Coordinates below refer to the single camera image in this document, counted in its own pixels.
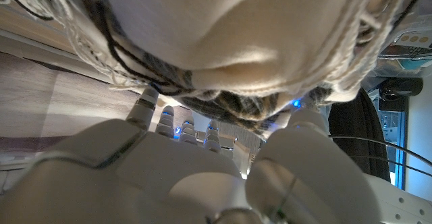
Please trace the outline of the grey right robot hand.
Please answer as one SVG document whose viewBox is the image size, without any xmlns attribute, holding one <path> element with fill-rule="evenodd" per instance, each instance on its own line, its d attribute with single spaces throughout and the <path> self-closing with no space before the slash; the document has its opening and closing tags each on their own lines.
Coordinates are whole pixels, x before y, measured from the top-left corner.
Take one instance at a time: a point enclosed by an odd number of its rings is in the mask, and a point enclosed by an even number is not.
<svg viewBox="0 0 432 224">
<path fill-rule="evenodd" d="M 291 104 L 247 177 L 214 138 L 149 130 L 157 93 L 39 155 L 1 199 L 2 223 L 378 223 L 364 173 L 326 134 L 306 99 Z"/>
</svg>

